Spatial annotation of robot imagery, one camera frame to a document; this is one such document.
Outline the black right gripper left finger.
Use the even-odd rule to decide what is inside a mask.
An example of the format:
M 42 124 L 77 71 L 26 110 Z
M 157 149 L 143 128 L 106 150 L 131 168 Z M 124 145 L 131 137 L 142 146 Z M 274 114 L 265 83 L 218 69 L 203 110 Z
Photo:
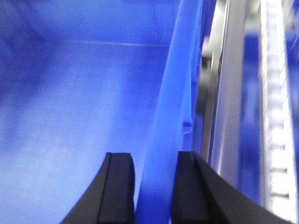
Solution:
M 132 224 L 135 168 L 131 154 L 106 153 L 93 181 L 63 224 Z

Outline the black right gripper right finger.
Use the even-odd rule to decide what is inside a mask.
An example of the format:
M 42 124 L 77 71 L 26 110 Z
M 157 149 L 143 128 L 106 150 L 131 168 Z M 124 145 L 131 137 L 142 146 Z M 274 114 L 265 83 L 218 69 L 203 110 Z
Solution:
M 221 178 L 197 152 L 180 151 L 171 205 L 174 224 L 285 224 Z

